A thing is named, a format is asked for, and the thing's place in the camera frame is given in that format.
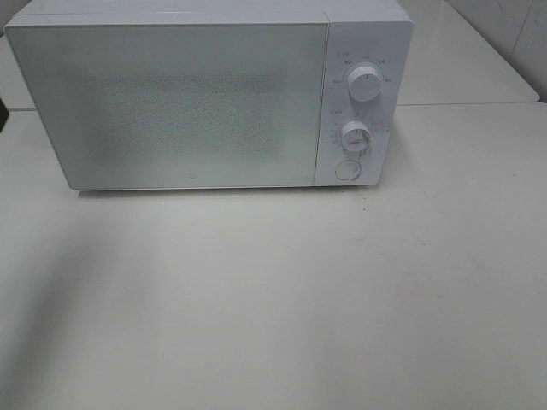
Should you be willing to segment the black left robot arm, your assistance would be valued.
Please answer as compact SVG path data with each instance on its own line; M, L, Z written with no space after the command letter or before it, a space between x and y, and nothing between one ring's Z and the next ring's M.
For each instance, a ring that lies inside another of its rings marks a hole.
M0 99L0 132L5 127L9 118L9 111L6 108L2 99Z

